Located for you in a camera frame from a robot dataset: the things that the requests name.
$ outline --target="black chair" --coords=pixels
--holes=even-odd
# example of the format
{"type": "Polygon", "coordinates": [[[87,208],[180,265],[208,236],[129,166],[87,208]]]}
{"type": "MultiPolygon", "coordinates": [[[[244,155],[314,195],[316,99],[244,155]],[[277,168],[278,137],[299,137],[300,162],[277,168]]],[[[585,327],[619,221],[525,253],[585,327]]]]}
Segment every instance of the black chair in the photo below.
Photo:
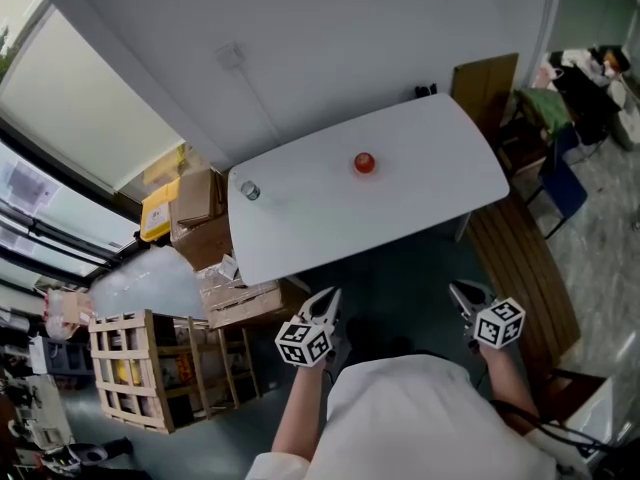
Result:
{"type": "Polygon", "coordinates": [[[527,200],[528,205],[544,189],[562,216],[560,222],[544,237],[545,240],[551,238],[587,200],[587,191],[562,158],[578,144],[579,139],[572,126],[566,126],[555,134],[549,155],[538,173],[540,186],[527,200]]]}

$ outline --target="green cloth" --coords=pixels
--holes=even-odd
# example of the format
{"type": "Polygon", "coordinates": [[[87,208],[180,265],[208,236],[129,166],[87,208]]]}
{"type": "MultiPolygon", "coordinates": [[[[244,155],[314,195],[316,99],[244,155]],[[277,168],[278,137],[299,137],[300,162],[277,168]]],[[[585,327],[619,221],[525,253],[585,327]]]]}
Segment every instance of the green cloth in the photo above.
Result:
{"type": "Polygon", "coordinates": [[[522,102],[527,121],[544,126],[550,134],[571,124],[571,116],[560,93],[548,89],[518,89],[515,94],[522,102]]]}

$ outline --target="person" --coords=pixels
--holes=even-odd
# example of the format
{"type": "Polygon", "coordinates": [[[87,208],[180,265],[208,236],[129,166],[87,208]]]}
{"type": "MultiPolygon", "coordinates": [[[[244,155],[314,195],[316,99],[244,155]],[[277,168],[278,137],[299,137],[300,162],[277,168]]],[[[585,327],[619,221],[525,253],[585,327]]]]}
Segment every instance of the person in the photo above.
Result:
{"type": "MultiPolygon", "coordinates": [[[[480,354],[494,398],[538,416],[509,354],[484,345],[480,354]]],[[[341,371],[320,437],[325,364],[299,367],[271,452],[255,458],[247,479],[589,478],[575,449],[558,452],[518,416],[499,416],[461,366],[429,353],[392,355],[341,371]]]]}

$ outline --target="white shirt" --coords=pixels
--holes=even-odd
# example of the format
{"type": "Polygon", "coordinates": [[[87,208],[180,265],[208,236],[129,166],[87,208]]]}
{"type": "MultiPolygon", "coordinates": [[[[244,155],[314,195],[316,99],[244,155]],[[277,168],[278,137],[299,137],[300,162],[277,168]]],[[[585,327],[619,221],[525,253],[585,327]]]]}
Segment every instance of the white shirt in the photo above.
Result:
{"type": "Polygon", "coordinates": [[[311,463],[256,457],[248,480],[551,480],[556,461],[509,427],[450,361],[412,355],[346,368],[311,463]]]}

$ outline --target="table leg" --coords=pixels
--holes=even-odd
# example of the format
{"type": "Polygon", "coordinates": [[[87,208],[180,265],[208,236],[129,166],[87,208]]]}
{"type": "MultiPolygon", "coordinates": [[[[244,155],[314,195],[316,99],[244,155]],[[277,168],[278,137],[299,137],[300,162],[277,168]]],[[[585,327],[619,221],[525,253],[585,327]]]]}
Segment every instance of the table leg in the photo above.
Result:
{"type": "Polygon", "coordinates": [[[464,230],[467,229],[467,224],[469,224],[469,219],[471,218],[471,212],[465,213],[460,217],[460,221],[458,222],[458,228],[456,229],[456,234],[454,239],[456,242],[459,242],[462,239],[462,235],[464,234],[464,230]]]}

